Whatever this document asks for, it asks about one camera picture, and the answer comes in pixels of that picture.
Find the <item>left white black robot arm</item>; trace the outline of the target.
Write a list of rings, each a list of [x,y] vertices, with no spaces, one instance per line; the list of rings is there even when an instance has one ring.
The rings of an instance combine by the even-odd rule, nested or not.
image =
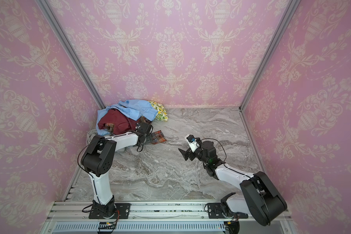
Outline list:
[[[79,167],[91,179],[94,198],[88,211],[90,219],[127,219],[130,204],[117,206],[110,187],[109,170],[113,165],[116,151],[127,147],[142,149],[153,127],[148,123],[141,123],[135,130],[115,136],[93,137],[91,142],[80,152]]]

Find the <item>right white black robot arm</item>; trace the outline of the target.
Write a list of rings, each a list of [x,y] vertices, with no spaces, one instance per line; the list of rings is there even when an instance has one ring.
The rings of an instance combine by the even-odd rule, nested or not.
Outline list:
[[[267,226],[287,210],[285,199],[264,172],[253,174],[231,167],[217,156],[211,138],[188,135],[185,140],[189,148],[179,150],[185,160],[199,160],[210,177],[229,183],[243,194],[241,199],[237,193],[229,193],[220,200],[217,209],[209,204],[211,218],[252,216],[260,225]]]

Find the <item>plaid red orange cloth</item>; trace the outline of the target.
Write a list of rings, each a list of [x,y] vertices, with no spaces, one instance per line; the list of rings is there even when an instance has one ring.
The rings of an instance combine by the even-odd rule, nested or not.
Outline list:
[[[137,121],[127,119],[121,123],[106,123],[103,125],[103,130],[108,131],[111,135],[118,135],[138,130],[142,123],[151,124],[152,122],[145,117],[140,117]],[[146,144],[158,144],[164,143],[165,141],[166,138],[161,130],[156,132],[151,130],[150,134],[146,137]]]

